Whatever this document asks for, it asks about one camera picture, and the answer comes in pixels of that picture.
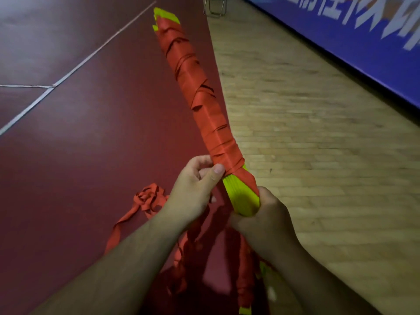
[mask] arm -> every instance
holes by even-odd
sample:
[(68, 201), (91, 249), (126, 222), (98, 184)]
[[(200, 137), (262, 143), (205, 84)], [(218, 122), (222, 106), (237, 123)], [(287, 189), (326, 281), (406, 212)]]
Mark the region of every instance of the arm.
[(283, 276), (308, 314), (380, 314), (371, 304), (318, 263), (299, 243), (289, 212), (259, 188), (254, 217), (231, 216), (231, 225)]
[(161, 211), (33, 314), (135, 314), (177, 239), (205, 210), (224, 174), (210, 156), (190, 160)]

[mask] blue banner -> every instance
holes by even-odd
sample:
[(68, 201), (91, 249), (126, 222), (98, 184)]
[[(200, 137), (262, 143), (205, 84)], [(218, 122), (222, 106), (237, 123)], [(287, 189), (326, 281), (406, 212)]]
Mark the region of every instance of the blue banner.
[(420, 108), (420, 0), (249, 0)]

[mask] wooden floor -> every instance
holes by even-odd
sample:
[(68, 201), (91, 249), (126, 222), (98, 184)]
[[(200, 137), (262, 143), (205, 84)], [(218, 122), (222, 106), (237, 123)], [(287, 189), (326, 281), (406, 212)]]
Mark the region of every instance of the wooden floor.
[[(208, 22), (232, 131), (257, 183), (288, 206), (329, 270), (385, 314), (419, 314), (419, 127), (268, 16), (228, 2)], [(301, 313), (279, 276), (266, 282), (273, 314)]]

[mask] maroon floor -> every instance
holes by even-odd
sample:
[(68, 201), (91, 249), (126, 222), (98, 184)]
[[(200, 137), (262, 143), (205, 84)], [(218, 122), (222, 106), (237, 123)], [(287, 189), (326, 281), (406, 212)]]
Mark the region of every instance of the maroon floor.
[[(0, 84), (55, 83), (153, 1), (0, 0)], [(156, 1), (181, 20), (225, 111), (202, 0)], [(153, 21), (151, 7), (0, 136), (1, 314), (29, 312), (92, 265), (135, 192), (152, 182), (169, 192), (206, 153)], [(44, 90), (0, 87), (0, 127)], [(148, 314), (237, 313), (238, 235), (223, 187), (217, 195), (195, 280), (169, 297), (164, 270)]]

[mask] person's left hand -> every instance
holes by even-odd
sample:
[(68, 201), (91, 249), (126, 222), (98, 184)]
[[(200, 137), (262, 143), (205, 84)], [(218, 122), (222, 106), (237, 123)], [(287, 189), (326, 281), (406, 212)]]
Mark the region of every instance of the person's left hand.
[(212, 189), (222, 179), (225, 167), (215, 164), (209, 155), (192, 158), (182, 169), (163, 207), (170, 215), (187, 226), (206, 209), (209, 200), (215, 202)]

